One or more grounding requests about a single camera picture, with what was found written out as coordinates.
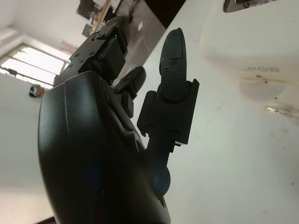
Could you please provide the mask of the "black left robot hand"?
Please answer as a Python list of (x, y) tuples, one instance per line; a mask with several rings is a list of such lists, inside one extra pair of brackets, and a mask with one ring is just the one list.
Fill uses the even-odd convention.
[(175, 146), (188, 143), (199, 82), (187, 80), (184, 34), (172, 30), (160, 57), (160, 85), (147, 92), (133, 125), (144, 68), (113, 86), (128, 42), (127, 18), (113, 18), (73, 53), (42, 98), (38, 157), (58, 224), (171, 222), (167, 162)]

